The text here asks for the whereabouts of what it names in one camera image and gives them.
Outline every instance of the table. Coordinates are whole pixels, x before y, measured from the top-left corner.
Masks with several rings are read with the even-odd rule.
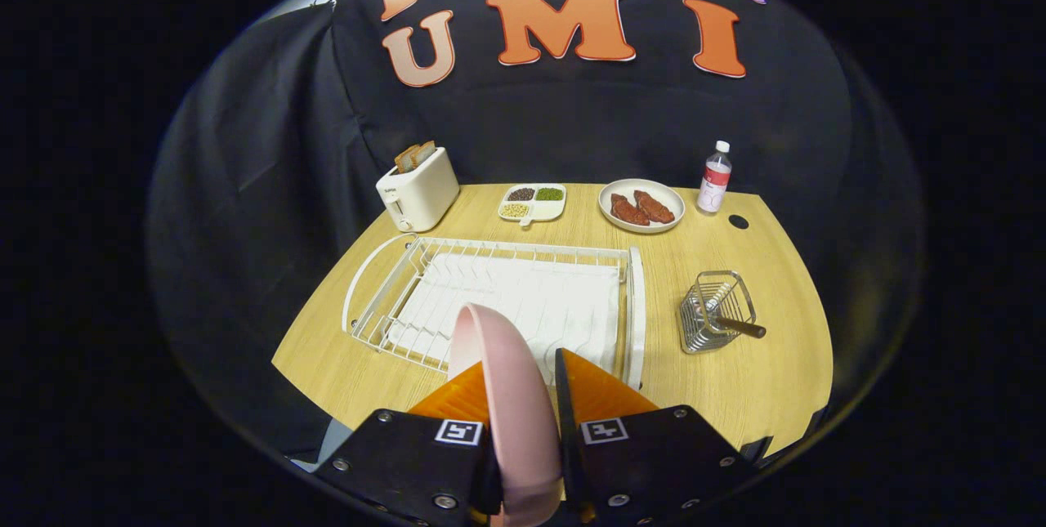
[[[563,215],[527,230],[497,216],[508,184],[462,185],[429,237],[573,247],[639,248],[646,278],[646,348],[640,392],[660,407],[690,405],[734,448],[773,436],[766,455],[790,445],[828,402],[833,357],[814,282],[784,229],[754,194],[727,192],[706,216],[697,190],[675,188],[687,203],[674,229],[641,235],[611,225],[596,202],[598,184],[568,184]],[[737,229],[728,217],[749,223]],[[329,271],[292,323],[273,365],[334,418],[355,428],[374,409],[406,411],[446,382],[446,374],[377,352],[341,330],[345,290],[363,259],[397,235],[382,213]],[[356,319],[402,255],[387,248],[361,276],[348,319]],[[702,271],[744,278],[765,338],[745,336],[717,351],[687,354],[680,345],[679,304]]]

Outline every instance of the black beans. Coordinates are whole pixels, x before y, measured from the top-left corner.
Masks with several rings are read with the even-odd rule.
[[[530,200],[533,199],[533,188],[519,188],[508,196],[508,200]]]

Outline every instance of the plate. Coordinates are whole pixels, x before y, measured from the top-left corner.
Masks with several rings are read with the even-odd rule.
[[[533,197],[530,200],[508,200],[511,192],[517,191],[517,189],[530,188],[533,189]],[[559,189],[563,192],[563,199],[561,200],[538,200],[538,192],[542,188],[553,188]],[[506,216],[502,213],[505,204],[520,204],[520,206],[526,207],[526,212],[520,214],[520,216]],[[520,226],[529,226],[530,222],[533,221],[552,221],[552,219],[559,217],[563,214],[563,207],[567,204],[567,189],[565,185],[562,184],[516,184],[511,188],[508,188],[503,197],[501,197],[501,204],[498,204],[498,216],[504,219],[505,221],[518,221]]]
[[[633,192],[636,189],[642,189],[657,202],[664,204],[672,214],[676,215],[676,221],[672,223],[654,223],[651,222],[649,226],[642,225],[632,225],[632,223],[626,223],[620,219],[617,219],[613,214],[610,214],[610,196],[620,194],[635,206],[636,199]],[[673,226],[679,225],[679,222],[683,220],[683,215],[686,214],[686,203],[683,202],[683,197],[680,197],[675,189],[668,188],[667,185],[658,184],[657,181],[640,180],[639,178],[628,178],[628,180],[617,180],[612,181],[610,184],[605,185],[604,189],[599,191],[599,210],[602,211],[602,216],[607,217],[607,221],[612,222],[616,226],[620,226],[621,229],[632,230],[633,233],[663,233],[665,230],[672,229]]]

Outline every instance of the wire basket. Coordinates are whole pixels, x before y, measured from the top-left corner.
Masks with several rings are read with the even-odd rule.
[[[636,248],[415,237],[359,320],[348,322],[356,282],[384,248],[363,262],[342,310],[342,329],[376,351],[445,372],[458,312],[482,304],[520,330],[548,385],[563,347],[638,388],[646,312]]]
[[[702,271],[686,293],[679,314],[683,319],[683,351],[696,353],[720,349],[740,333],[723,330],[709,322],[717,318],[755,323],[755,307],[745,281],[736,271]]]

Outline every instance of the bottle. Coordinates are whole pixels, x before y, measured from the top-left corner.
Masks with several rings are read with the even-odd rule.
[[[727,154],[730,144],[725,140],[717,140],[715,154],[705,160],[705,178],[701,181],[701,192],[698,193],[698,209],[705,214],[715,214],[723,204],[726,183],[730,180],[730,160]]]

